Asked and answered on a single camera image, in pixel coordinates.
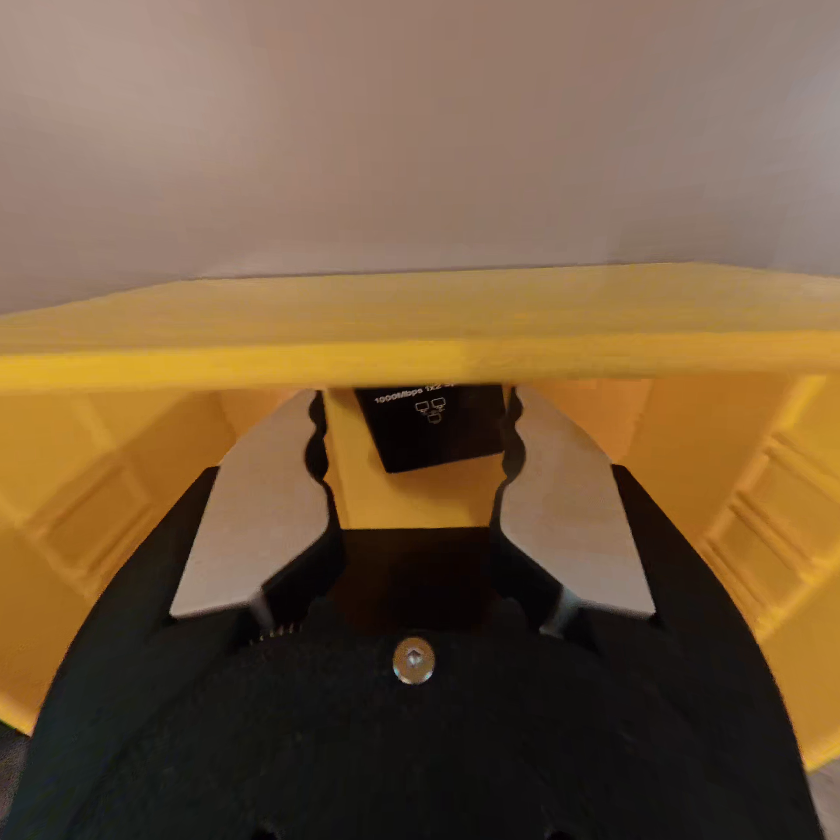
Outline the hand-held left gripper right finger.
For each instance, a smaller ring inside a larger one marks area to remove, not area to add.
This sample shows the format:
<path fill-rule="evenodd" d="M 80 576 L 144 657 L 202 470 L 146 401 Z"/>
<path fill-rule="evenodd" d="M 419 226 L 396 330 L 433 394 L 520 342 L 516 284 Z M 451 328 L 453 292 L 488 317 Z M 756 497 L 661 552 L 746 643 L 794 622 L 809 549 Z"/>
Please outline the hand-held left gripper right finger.
<path fill-rule="evenodd" d="M 613 472 L 575 421 L 527 385 L 501 422 L 489 576 L 532 634 L 561 637 L 582 612 L 647 621 L 655 600 Z"/>

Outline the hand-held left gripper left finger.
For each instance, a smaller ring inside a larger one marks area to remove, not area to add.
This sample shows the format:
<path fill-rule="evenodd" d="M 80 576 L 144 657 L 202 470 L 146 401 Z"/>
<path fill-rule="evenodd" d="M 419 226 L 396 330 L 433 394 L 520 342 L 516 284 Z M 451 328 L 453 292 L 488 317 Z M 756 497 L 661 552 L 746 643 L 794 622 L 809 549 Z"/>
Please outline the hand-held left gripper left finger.
<path fill-rule="evenodd" d="M 343 572 L 324 478 L 322 394 L 302 391 L 237 441 L 217 469 L 170 607 L 183 620 L 245 608 L 264 632 L 300 625 Z"/>

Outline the small black device box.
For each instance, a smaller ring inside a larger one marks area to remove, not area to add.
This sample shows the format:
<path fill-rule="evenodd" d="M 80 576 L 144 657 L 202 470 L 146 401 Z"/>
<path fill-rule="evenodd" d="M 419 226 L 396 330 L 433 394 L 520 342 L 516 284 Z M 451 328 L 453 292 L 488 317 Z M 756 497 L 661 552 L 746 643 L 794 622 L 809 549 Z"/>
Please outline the small black device box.
<path fill-rule="evenodd" d="M 492 385 L 395 385 L 353 394 L 387 474 L 502 452 L 505 394 Z"/>

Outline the yellow plastic bin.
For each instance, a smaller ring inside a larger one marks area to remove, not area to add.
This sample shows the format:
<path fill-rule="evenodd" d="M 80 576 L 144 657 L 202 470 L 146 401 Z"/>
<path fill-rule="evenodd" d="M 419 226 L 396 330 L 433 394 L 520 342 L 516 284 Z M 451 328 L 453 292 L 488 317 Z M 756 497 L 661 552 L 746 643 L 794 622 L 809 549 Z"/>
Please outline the yellow plastic bin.
<path fill-rule="evenodd" d="M 184 280 L 2 316 L 2 721 L 116 570 L 297 387 L 543 381 L 748 618 L 838 758 L 838 277 L 642 264 Z"/>

